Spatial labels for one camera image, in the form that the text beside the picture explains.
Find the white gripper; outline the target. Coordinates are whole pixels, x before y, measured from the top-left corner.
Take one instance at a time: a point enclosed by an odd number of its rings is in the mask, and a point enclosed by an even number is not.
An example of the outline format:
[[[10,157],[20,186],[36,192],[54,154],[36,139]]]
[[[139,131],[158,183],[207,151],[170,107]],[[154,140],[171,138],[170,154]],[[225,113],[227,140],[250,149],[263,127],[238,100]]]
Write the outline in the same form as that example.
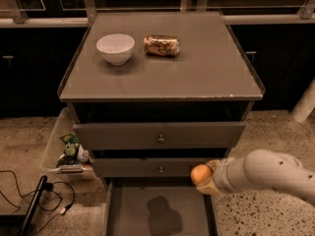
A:
[[[197,185],[197,190],[204,195],[217,196],[221,191],[237,193],[244,187],[243,158],[229,157],[223,160],[209,160],[206,165],[214,172],[213,178],[208,178]]]

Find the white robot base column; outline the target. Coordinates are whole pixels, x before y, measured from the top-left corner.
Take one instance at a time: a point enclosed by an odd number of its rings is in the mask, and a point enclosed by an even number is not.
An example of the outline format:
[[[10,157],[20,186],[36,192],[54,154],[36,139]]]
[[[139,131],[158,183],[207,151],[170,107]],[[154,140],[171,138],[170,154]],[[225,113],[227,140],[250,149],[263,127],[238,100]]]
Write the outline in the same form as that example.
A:
[[[303,123],[311,112],[315,109],[315,78],[304,92],[303,96],[298,100],[293,110],[291,117],[297,123]]]

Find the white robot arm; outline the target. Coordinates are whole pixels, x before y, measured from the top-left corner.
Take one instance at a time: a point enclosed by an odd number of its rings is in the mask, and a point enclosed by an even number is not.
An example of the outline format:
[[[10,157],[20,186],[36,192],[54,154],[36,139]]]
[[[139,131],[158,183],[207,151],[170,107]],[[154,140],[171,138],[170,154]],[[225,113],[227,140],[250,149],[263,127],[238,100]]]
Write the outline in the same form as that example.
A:
[[[287,153],[256,149],[240,158],[214,159],[195,166],[190,177],[205,195],[273,190],[315,206],[315,172]]]

